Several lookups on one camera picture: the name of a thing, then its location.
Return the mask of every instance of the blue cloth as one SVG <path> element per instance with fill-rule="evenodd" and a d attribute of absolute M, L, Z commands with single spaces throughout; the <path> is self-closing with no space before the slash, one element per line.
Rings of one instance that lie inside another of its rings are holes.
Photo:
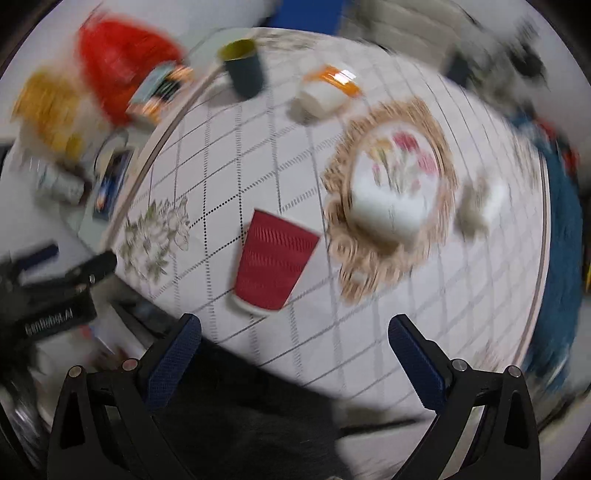
<path fill-rule="evenodd" d="M 265 26 L 334 35 L 344 4 L 345 0 L 283 0 Z"/>
<path fill-rule="evenodd" d="M 524 116 L 515 126 L 528 123 Z M 550 189 L 550 260 L 540 313 L 527 352 L 526 370 L 539 378 L 552 378 L 551 390 L 560 388 L 567 375 L 583 299 L 583 214 L 576 186 L 564 172 L 556 146 L 541 135 L 535 146 L 546 160 Z"/>

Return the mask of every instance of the blue gripper pad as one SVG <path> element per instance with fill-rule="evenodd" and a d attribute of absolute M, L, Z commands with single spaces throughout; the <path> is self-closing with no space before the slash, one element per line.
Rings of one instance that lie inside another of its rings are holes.
<path fill-rule="evenodd" d="M 201 322 L 191 315 L 148 379 L 144 397 L 148 411 L 168 404 L 200 343 Z"/>
<path fill-rule="evenodd" d="M 446 403 L 443 378 L 398 316 L 390 320 L 388 340 L 423 407 L 439 414 Z"/>

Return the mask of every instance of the cup rim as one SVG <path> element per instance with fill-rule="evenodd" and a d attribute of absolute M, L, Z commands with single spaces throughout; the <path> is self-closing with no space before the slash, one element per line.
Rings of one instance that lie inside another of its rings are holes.
<path fill-rule="evenodd" d="M 247 59 L 254 55 L 256 55 L 256 42 L 250 38 L 233 41 L 217 51 L 221 61 Z"/>
<path fill-rule="evenodd" d="M 281 308 L 279 310 L 267 310 L 262 307 L 257 307 L 256 305 L 253 305 L 252 303 L 248 303 L 246 300 L 242 300 L 238 295 L 236 295 L 236 292 L 234 292 L 234 291 L 232 291 L 231 298 L 237 307 L 241 308 L 242 310 L 244 310 L 246 312 L 252 313 L 253 315 L 258 315 L 261 317 L 268 317 L 269 315 L 273 315 L 274 313 L 281 311 L 283 309 L 283 307 L 285 307 L 285 304 L 287 303 L 287 300 L 286 300 L 285 303 L 281 306 Z"/>

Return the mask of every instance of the tablecloth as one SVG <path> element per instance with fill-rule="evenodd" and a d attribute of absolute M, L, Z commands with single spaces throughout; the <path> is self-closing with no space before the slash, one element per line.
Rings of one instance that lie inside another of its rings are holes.
<path fill-rule="evenodd" d="M 408 314 L 449 357 L 475 368 L 516 361 L 547 268 L 544 167 L 516 155 L 519 138 L 502 117 L 430 67 L 343 38 L 284 35 L 284 44 L 261 48 L 268 79 L 261 94 L 240 101 L 222 74 L 181 120 L 113 244 L 117 273 L 167 312 L 195 313 L 208 338 L 282 377 L 356 404 L 421 412 L 387 341 L 390 318 Z M 292 99 L 302 75 L 335 61 L 359 76 L 364 95 L 328 120 L 298 122 Z M 460 184 L 483 171 L 508 183 L 509 201 L 490 234 L 465 240 L 453 213 L 445 244 L 358 304 L 340 299 L 340 265 L 324 235 L 280 312 L 258 317 L 236 308 L 230 293 L 254 209 L 325 232 L 321 176 L 349 120 L 413 96 L 439 122 Z"/>

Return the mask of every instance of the red paper cup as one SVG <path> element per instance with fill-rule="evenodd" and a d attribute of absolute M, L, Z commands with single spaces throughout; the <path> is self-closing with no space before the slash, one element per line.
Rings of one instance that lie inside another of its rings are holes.
<path fill-rule="evenodd" d="M 281 310 L 319 239 L 283 218 L 255 210 L 234 286 L 238 306 L 256 314 Z"/>

